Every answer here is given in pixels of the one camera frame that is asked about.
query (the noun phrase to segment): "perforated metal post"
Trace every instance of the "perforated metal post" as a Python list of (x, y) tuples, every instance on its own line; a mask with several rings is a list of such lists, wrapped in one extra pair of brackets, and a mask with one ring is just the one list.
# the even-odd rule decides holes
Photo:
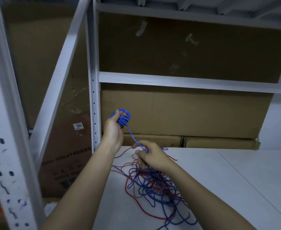
[(86, 19), (87, 64), (90, 97), (91, 142), (95, 151), (101, 140), (98, 12), (96, 0), (91, 0)]
[(45, 214), (0, 10), (0, 202), (10, 229), (39, 229)]

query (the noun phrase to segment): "white shelf surface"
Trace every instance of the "white shelf surface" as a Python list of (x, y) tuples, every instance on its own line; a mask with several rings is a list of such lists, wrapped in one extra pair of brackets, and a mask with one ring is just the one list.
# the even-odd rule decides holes
[[(117, 155), (127, 148), (121, 147)], [(134, 151), (130, 149), (122, 157), (114, 159), (113, 165), (122, 166), (126, 162), (132, 162), (131, 155)], [(281, 229), (279, 211), (218, 153), (222, 151), (220, 149), (169, 148), (166, 152), (176, 158), (177, 163), (197, 181), (237, 210), (255, 228), (258, 230)], [(147, 216), (137, 203), (126, 194), (125, 182), (124, 176), (116, 172), (110, 173), (93, 229), (121, 230), (133, 227), (134, 230), (143, 230), (157, 229), (162, 226), (162, 220)], [(163, 217), (160, 204), (151, 208), (146, 200), (139, 201), (150, 213)], [(201, 229), (199, 224), (192, 227), (187, 224), (179, 226), (170, 224), (168, 228)]]
[(281, 151), (217, 150), (281, 212)]

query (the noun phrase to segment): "hand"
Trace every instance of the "hand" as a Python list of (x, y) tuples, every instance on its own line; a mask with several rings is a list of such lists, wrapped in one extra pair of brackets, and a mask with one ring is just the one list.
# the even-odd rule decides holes
[(148, 165), (155, 170), (162, 171), (165, 173), (167, 168), (171, 166), (173, 161), (168, 155), (159, 147), (155, 142), (147, 140), (140, 140), (138, 142), (141, 146), (144, 146), (149, 153), (144, 150), (136, 150), (135, 154), (138, 156), (138, 164), (142, 169), (147, 169)]
[(120, 114), (127, 116), (126, 113), (116, 110), (115, 115), (105, 122), (103, 137), (100, 143), (101, 145), (106, 145), (114, 156), (120, 150), (123, 142), (122, 130), (120, 125), (117, 123)]

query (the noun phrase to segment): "metal shelving unit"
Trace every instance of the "metal shelving unit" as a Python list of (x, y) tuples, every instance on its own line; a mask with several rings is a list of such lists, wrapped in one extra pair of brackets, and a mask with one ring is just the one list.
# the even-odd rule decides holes
[(281, 94), (281, 83), (99, 71), (98, 11), (281, 29), (281, 0), (206, 1), (203, 3), (203, 0), (79, 0), (30, 140), (27, 137), (0, 8), (0, 202), (11, 229), (39, 229), (43, 224), (45, 216), (37, 173), (82, 23), (86, 24), (93, 151), (101, 139), (101, 82)]

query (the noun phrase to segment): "right hand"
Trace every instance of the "right hand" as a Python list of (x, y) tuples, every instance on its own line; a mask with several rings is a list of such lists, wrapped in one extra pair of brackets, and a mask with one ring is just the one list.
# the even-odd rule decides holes
[(141, 146), (145, 147), (149, 153), (144, 150), (136, 150), (135, 154), (138, 156), (138, 164), (142, 169), (148, 168), (148, 165), (155, 170), (162, 171), (165, 173), (167, 168), (173, 163), (173, 161), (168, 157), (168, 155), (157, 145), (155, 142), (150, 142), (147, 140), (140, 140), (138, 142)]

